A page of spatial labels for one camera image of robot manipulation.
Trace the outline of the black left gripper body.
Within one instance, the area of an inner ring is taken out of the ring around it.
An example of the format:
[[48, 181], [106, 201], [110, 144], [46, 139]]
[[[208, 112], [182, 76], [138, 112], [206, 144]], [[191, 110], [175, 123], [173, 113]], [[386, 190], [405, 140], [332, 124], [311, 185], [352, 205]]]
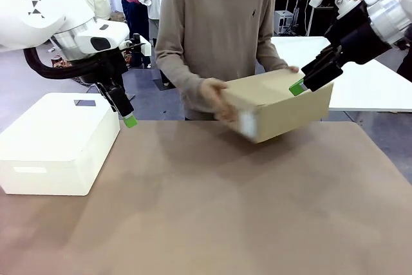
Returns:
[[104, 85], [123, 86], [122, 75], [128, 71], [127, 63], [122, 52], [102, 52], [91, 56], [87, 61], [94, 61], [93, 71], [80, 76], [82, 82]]

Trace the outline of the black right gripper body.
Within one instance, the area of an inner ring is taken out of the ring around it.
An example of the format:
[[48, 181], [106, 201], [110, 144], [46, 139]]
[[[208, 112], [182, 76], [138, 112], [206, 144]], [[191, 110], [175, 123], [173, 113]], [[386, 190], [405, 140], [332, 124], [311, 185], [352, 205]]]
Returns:
[[391, 48], [371, 27], [362, 1], [342, 18], [336, 19], [324, 36], [334, 50], [339, 50], [337, 62], [369, 62]]

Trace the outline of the person's right hand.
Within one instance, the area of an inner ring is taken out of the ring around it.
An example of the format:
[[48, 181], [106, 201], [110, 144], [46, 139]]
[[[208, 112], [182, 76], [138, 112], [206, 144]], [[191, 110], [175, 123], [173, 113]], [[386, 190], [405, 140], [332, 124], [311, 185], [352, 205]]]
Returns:
[[211, 106], [217, 120], [234, 122], [237, 120], [237, 112], [222, 95], [222, 91], [227, 88], [226, 82], [221, 80], [203, 79], [200, 84], [200, 95]]

